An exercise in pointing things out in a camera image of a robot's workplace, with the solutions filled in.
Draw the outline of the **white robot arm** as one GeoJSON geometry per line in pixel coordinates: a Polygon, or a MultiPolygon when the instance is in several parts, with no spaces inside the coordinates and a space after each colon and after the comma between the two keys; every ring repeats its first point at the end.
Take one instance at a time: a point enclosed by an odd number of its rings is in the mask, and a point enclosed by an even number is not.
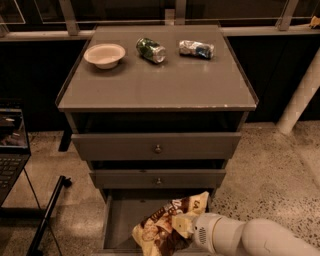
{"type": "Polygon", "coordinates": [[[320,250],[268,219],[244,222],[214,213],[179,214],[172,227],[211,254],[222,256],[320,256],[320,250]]]}

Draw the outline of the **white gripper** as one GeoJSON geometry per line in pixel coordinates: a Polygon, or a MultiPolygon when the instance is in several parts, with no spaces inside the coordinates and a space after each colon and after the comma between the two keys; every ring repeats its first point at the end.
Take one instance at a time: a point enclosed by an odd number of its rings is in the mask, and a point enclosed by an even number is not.
{"type": "Polygon", "coordinates": [[[199,248],[215,253],[213,233],[221,218],[221,215],[214,213],[204,213],[198,217],[193,214],[178,214],[172,217],[172,228],[186,239],[192,237],[199,248]]]}

